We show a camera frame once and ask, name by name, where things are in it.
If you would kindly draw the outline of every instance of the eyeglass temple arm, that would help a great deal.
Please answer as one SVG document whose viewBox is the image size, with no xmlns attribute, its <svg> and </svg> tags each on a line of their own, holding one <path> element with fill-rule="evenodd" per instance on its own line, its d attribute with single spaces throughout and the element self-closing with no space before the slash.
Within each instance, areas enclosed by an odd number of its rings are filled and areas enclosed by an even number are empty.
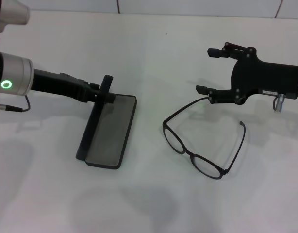
<svg viewBox="0 0 298 233">
<path fill-rule="evenodd" d="M 210 103 L 235 103 L 242 105 L 254 94 L 277 96 L 288 99 L 298 96 L 298 66 L 260 61 L 257 50 L 226 42 L 222 50 L 208 49 L 210 57 L 230 57 L 237 62 L 231 76 L 230 90 L 216 90 L 197 86 L 199 94 L 207 95 Z"/>
<path fill-rule="evenodd" d="M 240 121 L 240 125 L 243 126 L 243 128 L 244 128 L 243 138 L 242 138 L 241 144 L 240 144 L 239 148 L 237 149 L 237 152 L 236 152 L 236 154 L 235 154 L 235 157 L 233 158 L 233 160 L 232 160 L 232 162 L 231 162 L 229 168 L 225 170 L 226 173 L 228 173 L 228 172 L 230 171 L 231 167 L 233 166 L 234 161 L 236 160 L 237 155 L 238 155 L 238 153 L 240 152 L 241 147 L 242 147 L 243 142 L 244 142 L 244 138 L 245 138 L 245 134 L 246 134 L 246 126 L 245 126 L 245 124 L 244 124 L 242 121 Z"/>
</svg>

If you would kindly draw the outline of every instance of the white table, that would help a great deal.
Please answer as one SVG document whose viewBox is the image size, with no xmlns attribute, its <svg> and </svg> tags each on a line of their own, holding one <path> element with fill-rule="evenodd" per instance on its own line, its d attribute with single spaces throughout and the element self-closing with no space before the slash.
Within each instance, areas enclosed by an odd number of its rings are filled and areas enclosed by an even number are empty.
<svg viewBox="0 0 298 233">
<path fill-rule="evenodd" d="M 242 106 L 200 103 L 204 120 L 179 117 L 175 129 L 195 136 L 187 146 L 213 160 L 228 158 L 245 122 L 243 148 L 219 181 L 161 133 L 165 118 L 201 98 L 195 85 L 230 87 L 235 60 L 207 55 L 226 41 L 298 65 L 298 20 L 32 12 L 27 26 L 8 26 L 0 51 L 89 82 L 112 75 L 112 91 L 138 105 L 119 170 L 75 158 L 90 104 L 32 91 L 29 112 L 0 111 L 0 233 L 298 233 L 296 100 L 280 115 L 272 97 L 255 95 Z M 23 97 L 1 103 L 25 107 Z"/>
</svg>

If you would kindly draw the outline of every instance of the black eyeglasses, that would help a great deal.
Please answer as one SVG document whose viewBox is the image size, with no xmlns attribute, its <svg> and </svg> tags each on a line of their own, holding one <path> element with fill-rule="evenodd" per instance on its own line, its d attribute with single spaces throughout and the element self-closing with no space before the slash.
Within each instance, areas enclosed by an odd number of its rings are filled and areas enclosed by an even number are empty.
<svg viewBox="0 0 298 233">
<path fill-rule="evenodd" d="M 176 151 L 178 154 L 185 154 L 187 153 L 188 155 L 190 155 L 190 160 L 193 164 L 193 166 L 200 171 L 201 173 L 203 173 L 205 176 L 208 176 L 210 178 L 219 180 L 222 178 L 222 176 L 226 175 L 234 161 L 236 160 L 236 157 L 242 147 L 244 138 L 245 138 L 245 133 L 246 133 L 246 126 L 245 124 L 240 121 L 240 125 L 243 126 L 244 128 L 244 135 L 241 141 L 241 144 L 235 154 L 234 159 L 232 160 L 232 163 L 230 164 L 228 169 L 222 169 L 221 167 L 219 167 L 218 165 L 214 164 L 213 162 L 209 161 L 208 159 L 198 155 L 198 154 L 194 154 L 192 152 L 190 152 L 187 147 L 183 144 L 182 140 L 177 136 L 177 134 L 175 134 L 175 132 L 167 125 L 167 123 L 174 118 L 175 116 L 177 116 L 179 113 L 181 113 L 183 110 L 187 109 L 188 107 L 190 107 L 191 105 L 201 101 L 201 100 L 208 100 L 208 97 L 205 98 L 201 98 L 198 99 L 196 101 L 193 101 L 192 103 L 184 106 L 183 108 L 181 108 L 180 110 L 178 110 L 177 112 L 175 112 L 173 115 L 171 115 L 170 117 L 168 117 L 165 121 L 163 121 L 163 133 L 164 136 L 167 140 L 167 142 L 169 143 L 169 145 L 173 148 L 174 151 Z"/>
</svg>

